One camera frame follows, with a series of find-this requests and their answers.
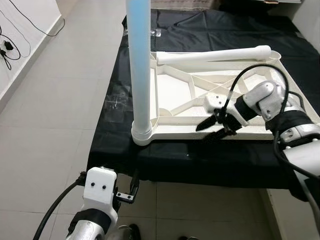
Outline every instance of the white rod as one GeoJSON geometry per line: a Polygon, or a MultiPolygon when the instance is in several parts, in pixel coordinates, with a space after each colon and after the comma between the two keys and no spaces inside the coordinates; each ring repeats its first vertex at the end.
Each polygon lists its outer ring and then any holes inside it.
{"type": "Polygon", "coordinates": [[[221,51],[205,51],[194,53],[168,53],[158,51],[156,60],[158,64],[173,64],[189,61],[227,61],[241,59],[265,60],[271,55],[271,48],[268,45],[260,45],[250,48],[239,48],[221,51]]]}
{"type": "Polygon", "coordinates": [[[152,134],[150,122],[150,0],[126,0],[131,86],[133,99],[132,137],[146,145],[152,134]]]}

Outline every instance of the white robotic arm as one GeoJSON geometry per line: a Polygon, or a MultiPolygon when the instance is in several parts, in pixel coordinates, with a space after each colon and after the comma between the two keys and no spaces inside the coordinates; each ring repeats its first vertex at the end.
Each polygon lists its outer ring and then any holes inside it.
{"type": "MultiPolygon", "coordinates": [[[[87,172],[83,192],[84,204],[71,221],[67,240],[105,239],[108,230],[116,226],[120,202],[132,204],[139,188],[136,175],[130,183],[129,194],[118,192],[116,183],[117,174],[112,169],[93,167],[87,172]]],[[[125,234],[128,238],[124,240],[139,240],[128,231],[125,234]]]]}
{"type": "MultiPolygon", "coordinates": [[[[282,73],[276,67],[267,64],[251,66],[248,69],[259,66],[272,67],[282,73]]],[[[196,130],[206,129],[216,122],[222,124],[221,130],[205,137],[205,141],[212,141],[235,135],[242,126],[248,126],[247,121],[262,116],[266,129],[271,130],[274,135],[274,154],[296,175],[305,199],[311,205],[320,233],[320,126],[314,124],[307,116],[303,102],[300,100],[299,104],[294,100],[292,94],[296,93],[284,89],[274,81],[258,84],[248,93],[238,97],[236,102],[230,100],[232,89],[228,97],[213,94],[205,97],[204,107],[213,115],[201,122],[196,130]]]]}

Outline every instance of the black tablecloth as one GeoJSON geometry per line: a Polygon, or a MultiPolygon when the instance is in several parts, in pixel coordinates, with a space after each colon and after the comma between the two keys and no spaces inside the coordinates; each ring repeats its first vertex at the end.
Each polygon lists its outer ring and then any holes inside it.
{"type": "MultiPolygon", "coordinates": [[[[152,10],[152,51],[203,52],[269,45],[316,112],[320,111],[319,54],[287,17],[256,19],[210,10],[152,10]]],[[[133,121],[128,36],[118,51],[110,85],[98,120],[88,169],[106,166],[142,180],[288,189],[289,177],[268,141],[156,140],[145,147],[132,141],[133,121]]]]}

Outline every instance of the tiled floor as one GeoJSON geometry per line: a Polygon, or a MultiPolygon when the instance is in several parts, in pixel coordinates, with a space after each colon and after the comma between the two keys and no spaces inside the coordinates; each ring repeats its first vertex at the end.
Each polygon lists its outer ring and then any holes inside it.
{"type": "MultiPolygon", "coordinates": [[[[124,0],[57,0],[66,17],[0,114],[0,240],[32,239],[44,213],[86,168],[122,37],[124,0]]],[[[120,176],[120,189],[130,179],[120,176]]],[[[43,240],[61,240],[82,205],[77,187],[48,221],[43,240]]],[[[270,240],[257,190],[142,182],[119,225],[143,240],[270,240]]]]}

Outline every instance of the power cord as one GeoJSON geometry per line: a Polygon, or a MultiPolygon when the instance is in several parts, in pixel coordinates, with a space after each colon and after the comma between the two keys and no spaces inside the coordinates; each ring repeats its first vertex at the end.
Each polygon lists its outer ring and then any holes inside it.
{"type": "MultiPolygon", "coordinates": [[[[282,114],[284,111],[285,111],[285,108],[286,108],[286,104],[287,104],[287,101],[288,101],[288,97],[289,97],[289,93],[291,94],[294,94],[296,96],[299,97],[300,99],[300,104],[301,104],[301,107],[304,108],[304,104],[303,104],[303,99],[302,97],[295,93],[295,92],[290,92],[289,91],[289,82],[288,82],[288,79],[286,77],[286,75],[284,74],[284,72],[276,67],[276,66],[273,66],[271,64],[266,64],[266,63],[261,63],[261,64],[255,64],[255,65],[252,65],[252,66],[249,66],[247,68],[245,68],[242,72],[239,73],[238,76],[236,76],[235,80],[233,81],[232,83],[232,86],[230,88],[230,91],[229,91],[229,94],[227,96],[227,99],[226,99],[226,102],[224,104],[224,106],[221,108],[221,112],[219,114],[219,117],[220,119],[222,119],[222,122],[223,122],[223,118],[226,116],[226,112],[227,112],[227,106],[230,102],[230,99],[231,99],[231,96],[233,94],[233,91],[235,89],[235,86],[237,84],[237,82],[239,81],[239,79],[242,77],[243,74],[245,74],[247,71],[251,70],[251,69],[254,69],[254,68],[257,68],[257,67],[268,67],[268,68],[272,68],[274,70],[276,70],[283,78],[283,81],[284,81],[284,84],[285,84],[285,92],[284,92],[284,99],[283,99],[283,102],[281,104],[281,109],[280,109],[280,112],[279,114],[282,114]]],[[[283,162],[284,164],[286,164],[288,167],[290,167],[292,170],[295,170],[297,171],[298,173],[302,174],[302,175],[305,175],[307,176],[308,178],[311,178],[311,179],[315,179],[317,181],[320,181],[320,177],[311,173],[311,172],[308,172],[296,165],[294,165],[293,163],[289,162],[285,157],[283,157],[281,155],[281,152],[278,148],[278,141],[279,141],[279,127],[280,127],[280,122],[278,122],[277,126],[275,127],[275,134],[274,134],[274,138],[273,138],[273,143],[272,143],[272,146],[273,146],[273,152],[274,152],[274,155],[276,156],[276,158],[283,162]]]]}
{"type": "Polygon", "coordinates": [[[61,200],[72,190],[74,189],[76,186],[80,185],[80,186],[84,186],[85,182],[86,182],[86,177],[87,177],[87,172],[82,171],[80,172],[80,176],[77,178],[77,180],[75,180],[74,183],[72,183],[69,187],[67,187],[62,193],[61,195],[54,201],[54,203],[51,205],[51,207],[48,209],[48,211],[46,212],[46,214],[44,215],[41,223],[38,226],[38,229],[36,230],[33,240],[39,240],[42,231],[44,230],[47,221],[49,220],[51,214],[54,212],[54,210],[56,209],[56,207],[59,205],[59,203],[61,202],[61,200]]]}
{"type": "Polygon", "coordinates": [[[12,66],[10,62],[6,59],[6,51],[0,48],[0,55],[3,57],[6,67],[11,71],[12,66]]]}
{"type": "Polygon", "coordinates": [[[9,69],[9,71],[11,71],[12,66],[11,66],[11,63],[8,61],[8,59],[14,60],[14,61],[15,60],[19,60],[21,58],[21,53],[20,53],[18,47],[15,45],[15,43],[8,36],[2,34],[2,28],[1,28],[1,25],[0,25],[0,37],[1,36],[5,37],[6,39],[8,39],[10,41],[10,42],[4,41],[4,45],[5,45],[7,50],[10,50],[12,48],[12,45],[11,45],[11,43],[12,43],[13,46],[15,46],[16,50],[19,53],[19,56],[17,58],[11,58],[11,57],[9,57],[7,55],[7,52],[5,50],[0,48],[0,55],[3,57],[6,67],[9,69]]]}
{"type": "Polygon", "coordinates": [[[11,0],[8,0],[13,6],[14,6],[14,8],[22,15],[22,16],[24,16],[31,24],[32,24],[32,26],[34,26],[37,30],[39,30],[41,33],[43,33],[43,34],[45,34],[45,35],[47,35],[47,36],[49,36],[49,37],[55,37],[55,36],[57,36],[59,33],[60,33],[60,31],[65,27],[65,25],[66,25],[66,20],[63,18],[63,26],[59,29],[59,31],[56,33],[56,34],[54,34],[54,35],[51,35],[51,34],[48,34],[48,33],[46,33],[46,32],[44,32],[44,31],[42,31],[40,28],[38,28],[26,15],[24,15],[20,10],[19,10],[19,8],[17,8],[17,6],[11,1],[11,0]]]}
{"type": "Polygon", "coordinates": [[[21,36],[24,38],[24,40],[28,43],[28,45],[29,45],[29,53],[28,53],[28,55],[26,55],[26,56],[21,55],[21,56],[23,58],[29,57],[30,54],[31,54],[31,44],[30,44],[30,42],[26,39],[25,35],[14,25],[14,23],[9,18],[7,18],[7,16],[4,14],[4,12],[1,9],[0,9],[0,13],[2,13],[2,15],[11,23],[11,25],[21,34],[21,36]]]}
{"type": "Polygon", "coordinates": [[[3,34],[1,34],[0,35],[0,37],[5,37],[6,39],[8,39],[12,44],[13,44],[13,46],[15,47],[15,49],[18,51],[18,54],[19,54],[19,56],[17,57],[17,58],[12,58],[12,57],[9,57],[9,56],[7,56],[6,54],[5,54],[5,56],[8,58],[8,59],[10,59],[10,60],[19,60],[20,58],[21,58],[21,53],[20,53],[20,50],[19,50],[19,48],[16,46],[16,44],[14,43],[14,41],[12,41],[8,36],[6,36],[6,35],[3,35],[3,34]]]}

